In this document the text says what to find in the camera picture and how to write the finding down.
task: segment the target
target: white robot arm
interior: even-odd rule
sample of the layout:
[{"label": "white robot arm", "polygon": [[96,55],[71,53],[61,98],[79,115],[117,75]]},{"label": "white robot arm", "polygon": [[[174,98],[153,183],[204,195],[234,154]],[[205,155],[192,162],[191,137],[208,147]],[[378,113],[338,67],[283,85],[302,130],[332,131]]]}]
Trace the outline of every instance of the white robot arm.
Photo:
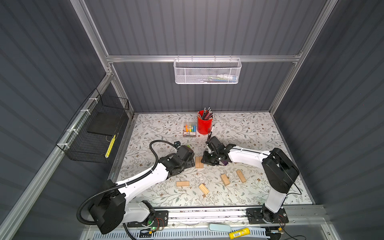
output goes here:
[{"label": "white robot arm", "polygon": [[[158,158],[152,148],[155,142],[165,142],[177,149],[177,153]],[[130,203],[130,201],[150,186],[175,176],[186,168],[195,166],[194,152],[180,142],[172,144],[163,140],[152,141],[149,145],[156,161],[152,168],[147,169],[133,177],[113,183],[106,181],[102,191],[86,199],[78,208],[76,217],[79,222],[86,225],[97,225],[102,234],[107,234],[121,223],[139,222],[140,226],[153,223],[156,211],[147,202]],[[91,203],[88,211],[94,221],[85,220],[81,211],[87,203]]]},{"label": "white robot arm", "polygon": [[286,195],[300,173],[293,162],[279,148],[256,151],[234,144],[224,146],[216,137],[210,136],[206,144],[209,150],[204,152],[202,163],[215,166],[220,163],[226,165],[228,162],[241,162],[265,172],[271,189],[262,206],[260,218],[266,223],[276,222]]}]

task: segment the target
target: floral tablecloth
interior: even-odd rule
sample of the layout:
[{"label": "floral tablecloth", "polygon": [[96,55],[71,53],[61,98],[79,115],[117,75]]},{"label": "floral tablecloth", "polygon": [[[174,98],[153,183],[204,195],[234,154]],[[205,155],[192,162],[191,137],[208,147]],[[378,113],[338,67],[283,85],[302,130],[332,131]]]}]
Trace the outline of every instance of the floral tablecloth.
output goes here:
[{"label": "floral tablecloth", "polygon": [[[207,135],[199,133],[197,137],[183,137],[186,121],[197,121],[197,114],[139,114],[125,154],[118,180],[132,177],[149,168],[154,156],[149,143],[156,139],[169,142],[180,141],[189,145],[195,156],[202,156]],[[215,113],[213,120],[216,136],[224,145],[236,144],[240,147],[256,150],[272,150],[278,147],[288,156],[287,149],[279,135],[270,113]],[[164,143],[155,143],[154,150],[159,157],[166,156],[175,149]],[[241,183],[236,170],[240,169],[246,178]],[[224,186],[220,175],[226,174],[230,184]],[[189,187],[176,187],[176,181],[189,181]],[[204,183],[209,193],[199,189]],[[284,204],[312,204],[300,178],[296,185],[302,195],[290,194]],[[223,206],[223,205],[261,205],[265,202],[270,189],[264,172],[256,167],[229,163],[227,166],[204,165],[203,169],[189,168],[177,176],[158,183],[132,200],[149,201],[153,206]],[[297,192],[293,186],[290,192]]]}]

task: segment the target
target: aluminum frame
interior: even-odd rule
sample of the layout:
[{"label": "aluminum frame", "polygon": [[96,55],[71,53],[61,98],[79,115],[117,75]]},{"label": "aluminum frame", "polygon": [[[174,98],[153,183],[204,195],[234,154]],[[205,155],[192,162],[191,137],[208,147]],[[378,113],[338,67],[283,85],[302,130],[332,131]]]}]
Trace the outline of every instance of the aluminum frame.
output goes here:
[{"label": "aluminum frame", "polygon": [[109,63],[173,63],[177,61],[231,61],[241,59],[243,63],[264,63],[264,62],[289,62],[297,63],[300,55],[258,55],[258,56],[116,56],[106,57]]},{"label": "aluminum frame", "polygon": [[[83,25],[85,32],[88,35],[89,40],[92,43],[93,48],[95,49],[101,64],[103,65],[105,72],[108,73],[112,71],[115,78],[112,81],[112,86],[115,89],[117,96],[119,98],[126,98],[128,99],[128,96],[124,90],[124,87],[122,86],[122,83],[120,81],[120,78],[116,72],[116,69],[112,64],[110,64],[106,56],[108,55],[107,49],[103,43],[103,40],[101,39],[101,36],[96,28],[96,25],[92,19],[92,16],[88,10],[88,7],[84,0],[71,0],[71,4],[73,8],[75,9],[75,12],[77,16],[80,19],[81,24]],[[131,102],[129,102],[129,115],[130,117],[133,116],[134,110],[131,105]]]},{"label": "aluminum frame", "polygon": [[136,119],[137,119],[137,114],[134,115],[133,118],[129,120],[128,125],[125,129],[121,144],[119,146],[118,153],[116,155],[116,158],[113,162],[111,171],[109,172],[109,176],[108,176],[108,179],[110,179],[112,182],[116,182],[119,176],[121,165],[124,161],[124,156],[132,136],[133,128],[135,127],[135,124],[136,124]]},{"label": "aluminum frame", "polygon": [[311,29],[308,35],[308,38],[305,40],[304,46],[301,49],[301,55],[300,55],[299,61],[295,63],[292,66],[291,70],[288,72],[283,84],[281,85],[275,99],[272,102],[271,107],[269,108],[269,112],[272,115],[275,114],[277,108],[279,107],[281,101],[283,100],[285,94],[287,93],[288,88],[291,86],[294,78],[296,77],[301,66],[303,65],[304,60],[307,58],[309,51],[311,50],[314,42],[319,36],[320,31],[324,27],[325,22],[328,20],[337,2],[338,0],[327,0],[327,2],[325,3],[323,9],[319,14],[319,17],[317,18],[315,24],[313,25],[313,28]]},{"label": "aluminum frame", "polygon": [[[271,227],[279,226],[278,223],[249,224],[246,217],[246,209],[261,208],[259,205],[237,207],[155,207],[155,210],[167,210],[168,226],[166,228],[194,228],[207,227],[209,223],[225,223],[232,227],[255,226]],[[330,225],[330,219],[323,205],[285,205],[285,211],[290,220],[286,225]],[[98,227],[86,226],[84,232],[97,231]]]},{"label": "aluminum frame", "polygon": [[[96,90],[92,93],[88,101],[86,101],[82,107],[82,110],[88,109],[94,99],[99,95],[99,93],[105,92],[112,79],[113,76],[111,73],[108,73],[104,76],[99,86],[97,86]],[[87,113],[85,111],[79,112],[79,114],[75,117],[69,126],[69,129],[72,129],[76,126],[83,114]],[[59,143],[65,143],[70,134],[71,133],[69,131],[66,131],[60,139]],[[17,200],[16,204],[13,206],[7,217],[0,225],[1,240],[11,240],[14,237],[25,217],[28,215],[37,198],[40,196],[44,187],[48,183],[49,179],[55,172],[56,168],[59,166],[64,155],[65,153],[58,146],[55,146],[51,154],[43,163],[42,167],[36,173],[32,181],[29,183],[23,194]]]}]

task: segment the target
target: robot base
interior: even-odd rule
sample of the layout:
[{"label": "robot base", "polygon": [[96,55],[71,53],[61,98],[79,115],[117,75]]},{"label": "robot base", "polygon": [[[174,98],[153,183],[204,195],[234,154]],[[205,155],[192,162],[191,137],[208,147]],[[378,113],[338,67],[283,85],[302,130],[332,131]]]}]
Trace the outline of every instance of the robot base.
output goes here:
[{"label": "robot base", "polygon": [[[142,222],[127,222],[126,225],[127,227],[145,227]],[[157,227],[158,225],[159,227],[166,227],[168,225],[168,211],[156,211],[155,218],[150,226]]]},{"label": "robot base", "polygon": [[[246,214],[247,214],[248,221],[250,224],[265,224],[265,223],[277,223],[277,224],[279,224],[278,218],[276,218],[276,220],[274,220],[273,222],[266,222],[261,207],[247,209]],[[280,210],[276,214],[282,216],[282,217],[279,217],[280,223],[288,223],[289,222],[284,208],[280,208]]]}]

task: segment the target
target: gray corrugated wall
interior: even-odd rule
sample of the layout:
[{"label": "gray corrugated wall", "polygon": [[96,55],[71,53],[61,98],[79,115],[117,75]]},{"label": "gray corrugated wall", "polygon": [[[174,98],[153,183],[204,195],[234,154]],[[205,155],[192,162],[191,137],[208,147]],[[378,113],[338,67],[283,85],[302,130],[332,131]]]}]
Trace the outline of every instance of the gray corrugated wall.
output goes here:
[{"label": "gray corrugated wall", "polygon": [[172,63],[114,63],[136,112],[268,110],[292,63],[243,63],[238,84],[176,84]]},{"label": "gray corrugated wall", "polygon": [[[87,0],[110,55],[293,55],[324,0]],[[136,112],[268,110],[291,63],[243,63],[235,85],[177,85],[170,63],[115,63]]]},{"label": "gray corrugated wall", "polygon": [[[0,62],[0,222],[3,222],[105,71],[69,0],[0,1]],[[55,175],[60,176],[49,182],[50,190],[44,190],[39,198],[44,206],[33,207],[26,218],[28,221],[30,216],[36,216],[38,224],[30,224],[35,231],[43,231],[53,218],[60,218],[68,210],[65,207],[77,204],[73,203],[76,196],[70,196],[71,191],[83,192],[81,188],[89,188],[71,171],[77,174],[80,171],[88,181],[100,181],[103,174],[105,178],[108,175],[106,166],[68,161],[59,166]],[[67,181],[73,185],[64,191],[60,186]],[[62,198],[61,193],[69,195]],[[50,213],[39,213],[43,208]],[[51,226],[61,227],[59,222]]]},{"label": "gray corrugated wall", "polygon": [[384,234],[384,1],[339,1],[275,118],[343,240]]},{"label": "gray corrugated wall", "polygon": [[325,0],[86,0],[110,55],[297,54]]}]

